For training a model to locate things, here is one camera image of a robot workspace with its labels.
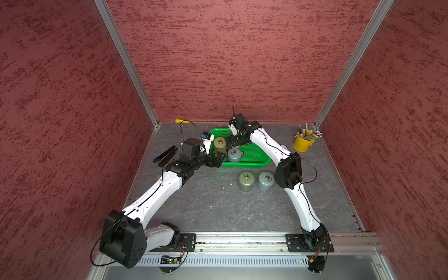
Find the yellow marker at wall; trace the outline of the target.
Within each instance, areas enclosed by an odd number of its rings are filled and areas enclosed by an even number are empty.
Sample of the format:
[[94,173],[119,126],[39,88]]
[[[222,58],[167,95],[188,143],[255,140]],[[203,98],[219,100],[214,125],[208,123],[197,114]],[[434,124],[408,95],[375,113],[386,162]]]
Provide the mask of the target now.
[[175,123],[177,123],[177,124],[181,124],[181,123],[190,123],[190,121],[189,120],[180,120],[180,119],[176,119],[175,120]]

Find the yellow pen cup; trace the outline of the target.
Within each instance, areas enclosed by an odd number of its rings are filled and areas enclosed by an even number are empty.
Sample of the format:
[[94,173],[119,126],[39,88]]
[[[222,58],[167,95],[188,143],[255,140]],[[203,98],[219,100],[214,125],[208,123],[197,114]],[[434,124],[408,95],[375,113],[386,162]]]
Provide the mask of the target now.
[[303,137],[300,137],[299,132],[296,134],[295,142],[294,142],[294,148],[298,152],[307,152],[309,148],[314,144],[316,141],[314,132],[312,130],[306,131],[303,129]]

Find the grey-blue tea canister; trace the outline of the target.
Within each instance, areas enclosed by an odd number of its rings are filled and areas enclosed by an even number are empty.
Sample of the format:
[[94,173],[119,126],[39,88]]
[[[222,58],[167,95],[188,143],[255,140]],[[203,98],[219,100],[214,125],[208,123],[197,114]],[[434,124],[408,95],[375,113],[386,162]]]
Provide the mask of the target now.
[[275,178],[269,171],[263,171],[259,175],[257,187],[262,192],[269,192],[275,184]]

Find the beige tea canister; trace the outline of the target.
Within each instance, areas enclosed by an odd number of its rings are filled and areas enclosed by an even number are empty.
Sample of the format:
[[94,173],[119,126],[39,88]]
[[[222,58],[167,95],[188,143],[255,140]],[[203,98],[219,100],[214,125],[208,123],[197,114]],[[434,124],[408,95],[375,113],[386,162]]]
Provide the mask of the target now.
[[226,149],[227,148],[227,144],[226,144],[226,140],[224,137],[216,137],[213,140],[213,146],[215,149]]

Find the aluminium front rail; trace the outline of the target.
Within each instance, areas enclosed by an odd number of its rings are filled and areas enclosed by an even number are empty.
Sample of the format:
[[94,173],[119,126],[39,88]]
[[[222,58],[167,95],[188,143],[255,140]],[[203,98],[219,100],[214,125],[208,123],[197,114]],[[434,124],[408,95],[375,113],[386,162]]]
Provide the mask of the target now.
[[131,269],[94,267],[90,280],[394,280],[395,273],[375,233],[332,233],[323,271],[308,269],[309,254],[292,250],[292,235],[281,232],[197,232],[194,250],[174,271],[163,253],[147,252]]

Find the olive tea canister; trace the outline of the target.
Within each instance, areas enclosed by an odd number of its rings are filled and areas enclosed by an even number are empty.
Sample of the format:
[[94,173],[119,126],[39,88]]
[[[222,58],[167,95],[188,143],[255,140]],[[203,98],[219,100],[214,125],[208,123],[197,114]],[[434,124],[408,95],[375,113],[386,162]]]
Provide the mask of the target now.
[[216,154],[216,155],[217,155],[218,153],[221,153],[221,154],[223,154],[223,155],[227,155],[227,150],[224,149],[224,148],[217,148],[217,149],[214,149],[213,153]]

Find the aluminium frame post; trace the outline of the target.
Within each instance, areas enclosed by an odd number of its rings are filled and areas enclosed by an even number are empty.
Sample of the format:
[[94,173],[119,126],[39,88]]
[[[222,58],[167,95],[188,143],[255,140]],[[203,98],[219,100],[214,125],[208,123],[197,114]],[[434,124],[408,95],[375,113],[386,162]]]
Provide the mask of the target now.
[[120,35],[119,28],[117,27],[115,20],[113,19],[112,12],[107,4],[107,1],[105,0],[94,0],[94,4],[97,7],[99,14],[101,16],[101,19],[103,23],[106,26],[106,29],[119,53],[119,56],[122,60],[122,63],[124,64],[129,77],[131,78],[131,81],[135,87],[135,90],[137,91],[142,104],[147,112],[147,115],[149,116],[152,125],[158,129],[160,126],[159,119],[156,116],[156,113],[154,111],[154,108],[152,107],[147,93],[145,91],[145,88],[143,86],[143,83],[138,75],[138,72],[135,68],[134,63],[132,62],[131,56],[126,48],[126,45],[122,39],[122,36]]
[[353,52],[352,52],[349,60],[347,61],[340,77],[338,78],[328,99],[324,103],[324,106],[322,107],[320,113],[318,114],[318,116],[314,122],[314,125],[317,129],[320,128],[323,121],[329,114],[333,104],[337,100],[338,96],[340,95],[345,84],[349,80],[354,69],[358,65],[360,59],[362,58],[364,52],[366,51],[366,49],[368,47],[368,45],[372,41],[373,37],[375,36],[381,23],[384,21],[387,13],[389,12],[389,10],[393,6],[393,4],[394,4],[394,0],[379,1],[378,6],[376,7],[371,19],[369,20],[368,24],[366,25],[366,28],[365,28],[364,32],[362,33],[359,41],[357,42],[357,45],[353,49]]

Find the black tongs tool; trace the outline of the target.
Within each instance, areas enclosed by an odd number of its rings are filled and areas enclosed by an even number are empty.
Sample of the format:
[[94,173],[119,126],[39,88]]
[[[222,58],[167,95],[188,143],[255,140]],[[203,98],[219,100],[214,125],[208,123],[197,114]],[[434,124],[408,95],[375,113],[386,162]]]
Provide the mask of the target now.
[[162,152],[159,156],[157,156],[153,160],[153,163],[157,164],[160,168],[163,168],[170,162],[172,157],[175,156],[177,151],[178,151],[177,147],[175,145],[173,145],[169,149]]

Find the left aluminium frame post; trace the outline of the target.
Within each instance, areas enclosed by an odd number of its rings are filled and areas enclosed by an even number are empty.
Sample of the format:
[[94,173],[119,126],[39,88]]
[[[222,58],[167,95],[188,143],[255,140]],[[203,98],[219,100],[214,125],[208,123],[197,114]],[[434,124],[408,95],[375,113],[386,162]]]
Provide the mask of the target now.
[[106,29],[119,53],[119,56],[122,60],[122,63],[124,64],[129,77],[131,78],[131,81],[135,87],[135,90],[137,91],[142,104],[147,112],[147,115],[149,116],[152,125],[158,129],[160,126],[159,119],[156,116],[156,113],[154,111],[154,108],[152,107],[147,93],[145,91],[145,88],[143,86],[143,83],[138,75],[138,72],[135,68],[134,63],[132,62],[131,56],[126,48],[126,45],[122,39],[122,36],[120,35],[119,28],[117,27],[115,20],[113,19],[112,12],[107,4],[107,1],[105,0],[94,0],[94,4],[97,7],[99,14],[101,16],[101,19],[103,23],[106,26]]

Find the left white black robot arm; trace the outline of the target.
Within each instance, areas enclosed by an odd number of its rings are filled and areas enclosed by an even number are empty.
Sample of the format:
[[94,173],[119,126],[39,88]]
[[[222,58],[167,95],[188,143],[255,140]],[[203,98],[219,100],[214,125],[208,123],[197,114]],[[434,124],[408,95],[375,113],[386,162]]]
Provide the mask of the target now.
[[173,243],[177,228],[170,223],[148,228],[159,208],[203,166],[220,168],[225,154],[212,152],[205,139],[184,140],[177,160],[162,163],[162,174],[140,198],[123,210],[112,210],[105,218],[103,233],[96,242],[99,251],[126,268],[133,268],[148,250]]

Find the green plastic basket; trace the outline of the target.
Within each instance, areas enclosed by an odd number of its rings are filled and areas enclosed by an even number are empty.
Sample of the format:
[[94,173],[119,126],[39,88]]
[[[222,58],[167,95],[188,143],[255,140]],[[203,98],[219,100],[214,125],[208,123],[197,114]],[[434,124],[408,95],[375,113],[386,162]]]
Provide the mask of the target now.
[[[218,137],[229,137],[232,136],[232,132],[228,128],[213,128],[210,133]],[[229,162],[225,161],[222,164],[222,168],[262,168],[267,166],[271,162],[271,158],[255,143],[250,145],[244,145],[240,147],[240,150],[244,154],[240,162]]]

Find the right aluminium frame post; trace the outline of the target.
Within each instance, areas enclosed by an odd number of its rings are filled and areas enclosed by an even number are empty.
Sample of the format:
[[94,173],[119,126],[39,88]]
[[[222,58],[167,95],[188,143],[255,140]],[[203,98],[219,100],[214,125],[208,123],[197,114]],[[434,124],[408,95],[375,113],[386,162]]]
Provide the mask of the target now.
[[357,45],[353,49],[353,52],[352,52],[349,60],[347,61],[340,77],[338,78],[328,99],[324,103],[324,106],[322,107],[320,113],[318,114],[318,116],[314,122],[314,125],[317,129],[320,128],[323,121],[329,114],[333,104],[337,100],[338,96],[340,95],[345,84],[349,80],[354,69],[358,65],[360,59],[362,58],[364,52],[366,51],[366,49],[368,47],[368,45],[372,41],[373,37],[375,36],[381,23],[384,21],[387,13],[389,12],[389,10],[393,6],[393,4],[394,4],[394,0],[379,1],[378,6],[376,7],[371,19],[369,20],[368,24],[366,25],[366,28],[365,28],[364,32],[362,33],[359,41],[357,42]]

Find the green tea canister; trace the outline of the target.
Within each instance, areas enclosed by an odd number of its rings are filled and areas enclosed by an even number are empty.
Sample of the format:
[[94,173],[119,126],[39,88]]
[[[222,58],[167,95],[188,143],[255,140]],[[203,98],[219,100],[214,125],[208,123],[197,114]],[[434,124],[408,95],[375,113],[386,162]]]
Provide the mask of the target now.
[[242,192],[249,192],[253,189],[255,177],[249,171],[244,171],[239,175],[238,186]]

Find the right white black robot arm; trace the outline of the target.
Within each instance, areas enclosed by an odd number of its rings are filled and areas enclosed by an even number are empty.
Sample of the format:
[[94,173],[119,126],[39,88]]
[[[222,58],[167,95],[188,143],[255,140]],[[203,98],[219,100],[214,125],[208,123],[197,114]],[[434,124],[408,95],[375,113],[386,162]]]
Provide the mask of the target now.
[[311,252],[318,252],[328,245],[329,233],[318,219],[305,191],[300,154],[282,147],[261,124],[247,121],[241,114],[232,117],[228,127],[232,132],[226,138],[228,148],[255,144],[275,163],[275,183],[287,192],[299,216],[303,234],[302,246]]

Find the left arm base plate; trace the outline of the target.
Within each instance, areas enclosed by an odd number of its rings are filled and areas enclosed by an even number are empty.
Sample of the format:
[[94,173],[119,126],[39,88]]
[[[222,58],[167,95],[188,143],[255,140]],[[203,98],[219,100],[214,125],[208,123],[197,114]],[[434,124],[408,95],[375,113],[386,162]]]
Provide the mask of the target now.
[[192,253],[195,251],[197,235],[195,233],[181,233],[167,246],[159,246],[149,252]]

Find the grey tea canister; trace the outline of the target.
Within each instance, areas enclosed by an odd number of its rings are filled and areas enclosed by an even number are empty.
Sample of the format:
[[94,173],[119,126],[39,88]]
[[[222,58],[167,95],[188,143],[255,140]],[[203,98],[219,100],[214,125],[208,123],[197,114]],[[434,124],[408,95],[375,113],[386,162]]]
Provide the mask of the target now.
[[232,148],[227,151],[228,162],[240,162],[243,157],[243,152],[239,148]]

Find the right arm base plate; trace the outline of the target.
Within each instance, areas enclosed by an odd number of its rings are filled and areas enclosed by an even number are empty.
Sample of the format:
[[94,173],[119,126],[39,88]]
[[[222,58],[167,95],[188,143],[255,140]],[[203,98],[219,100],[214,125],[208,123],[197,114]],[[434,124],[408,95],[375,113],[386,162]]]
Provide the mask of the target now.
[[286,234],[289,253],[333,253],[334,246],[328,234],[315,238],[305,234]]

